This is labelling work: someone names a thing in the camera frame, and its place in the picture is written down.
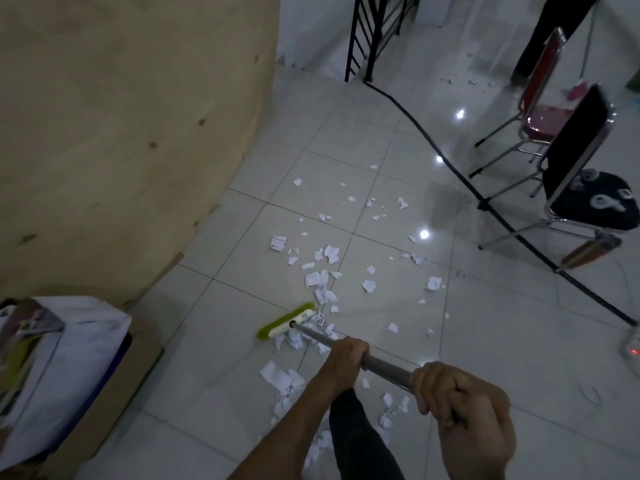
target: black chair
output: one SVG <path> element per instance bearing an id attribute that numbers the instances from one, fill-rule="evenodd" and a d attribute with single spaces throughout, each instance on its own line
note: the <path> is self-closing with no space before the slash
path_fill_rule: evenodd
<path id="1" fill-rule="evenodd" d="M 528 180 L 541 179 L 547 196 L 544 208 L 546 218 L 478 247 L 486 249 L 508 237 L 538 227 L 581 239 L 592 239 L 592 236 L 551 227 L 557 222 L 604 233 L 624 233 L 638 227 L 640 211 L 624 179 L 612 173 L 583 169 L 606 140 L 615 118 L 613 105 L 604 96 L 600 85 L 594 84 L 540 159 L 538 169 L 491 197 L 501 195 Z M 481 201 L 478 208 L 486 208 L 488 201 Z"/>

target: black chair backrest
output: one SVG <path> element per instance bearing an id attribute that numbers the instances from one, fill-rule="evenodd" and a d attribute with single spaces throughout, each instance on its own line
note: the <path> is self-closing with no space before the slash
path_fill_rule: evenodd
<path id="1" fill-rule="evenodd" d="M 600 85 L 594 84 L 545 154 L 547 193 L 552 194 L 550 201 L 555 200 L 556 193 L 562 192 L 588 163 L 611 131 L 614 117 L 613 105 Z"/>

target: chair backrest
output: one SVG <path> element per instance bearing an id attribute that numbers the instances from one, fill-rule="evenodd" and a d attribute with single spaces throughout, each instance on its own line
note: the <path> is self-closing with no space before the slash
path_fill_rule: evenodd
<path id="1" fill-rule="evenodd" d="M 549 145 L 544 161 L 547 195 L 546 209 L 588 163 L 613 128 L 616 113 L 613 104 L 594 84 Z"/>
<path id="2" fill-rule="evenodd" d="M 562 52 L 565 43 L 564 32 L 560 27 L 556 27 L 547 40 L 536 68 L 533 69 L 529 83 L 522 93 L 520 110 L 524 113 L 523 122 L 527 120 L 529 112 L 536 106 L 542 92 L 545 90 L 549 78 L 556 68 L 558 60 L 560 60 L 560 52 Z"/>

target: standing person in black pants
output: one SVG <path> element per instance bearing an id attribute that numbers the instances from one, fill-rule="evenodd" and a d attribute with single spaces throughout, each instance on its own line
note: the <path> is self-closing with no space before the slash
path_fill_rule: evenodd
<path id="1" fill-rule="evenodd" d="M 598 0 L 547 0 L 529 44 L 511 74 L 511 83 L 514 86 L 526 84 L 551 32 L 556 27 L 560 27 L 566 39 L 569 40 L 596 1 Z"/>
<path id="2" fill-rule="evenodd" d="M 342 480 L 404 479 L 353 390 L 362 357 L 368 352 L 369 344 L 361 340 L 346 337 L 336 341 L 297 402 L 228 480 L 299 480 L 311 441 L 329 407 Z M 442 459 L 450 478 L 504 480 L 515 450 L 505 392 L 440 362 L 416 369 L 412 386 L 418 410 L 431 412 L 438 421 Z"/>

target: wooden panel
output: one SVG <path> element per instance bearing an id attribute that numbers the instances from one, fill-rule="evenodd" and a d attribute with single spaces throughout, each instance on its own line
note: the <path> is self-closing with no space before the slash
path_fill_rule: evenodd
<path id="1" fill-rule="evenodd" d="M 279 3 L 0 0 L 0 295 L 153 282 L 252 143 Z"/>

